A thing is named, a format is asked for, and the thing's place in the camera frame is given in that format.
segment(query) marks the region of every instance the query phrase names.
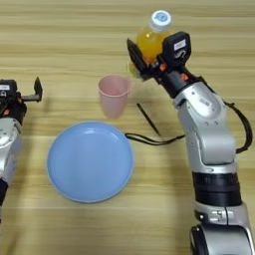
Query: table surface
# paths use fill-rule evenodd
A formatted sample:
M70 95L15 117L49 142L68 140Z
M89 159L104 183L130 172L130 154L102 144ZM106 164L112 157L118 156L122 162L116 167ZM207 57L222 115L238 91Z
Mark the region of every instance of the table surface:
M135 170L116 197L72 202L56 192L46 172L47 152L65 128L87 120L128 132L155 134L141 103L165 137L182 134L166 92L154 81L134 82L125 114L109 121L98 104L98 81L126 75L126 38L134 38L156 9L172 13L172 32L192 39L189 69L202 75L255 125L254 0L23 0L1 1L0 76L24 94L40 77L44 99L30 104L23 150L3 208L1 254L189 254L193 188L184 140L154 147L132 142ZM228 113L237 144L239 119ZM255 230L254 147L237 156L243 199Z

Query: pink cup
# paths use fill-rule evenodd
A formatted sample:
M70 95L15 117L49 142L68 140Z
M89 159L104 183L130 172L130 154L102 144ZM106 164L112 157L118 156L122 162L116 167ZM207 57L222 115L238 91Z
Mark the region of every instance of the pink cup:
M127 105L130 80L117 75L105 76L99 82L99 89L104 114L111 119L120 117Z

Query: plastic bottle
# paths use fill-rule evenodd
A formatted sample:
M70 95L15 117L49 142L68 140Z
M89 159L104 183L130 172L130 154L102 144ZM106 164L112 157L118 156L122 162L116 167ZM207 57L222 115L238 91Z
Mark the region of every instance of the plastic bottle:
M156 60L156 55L162 52L162 42L170 35L171 16L163 10L155 11L147 26L137 33L136 43L149 64Z

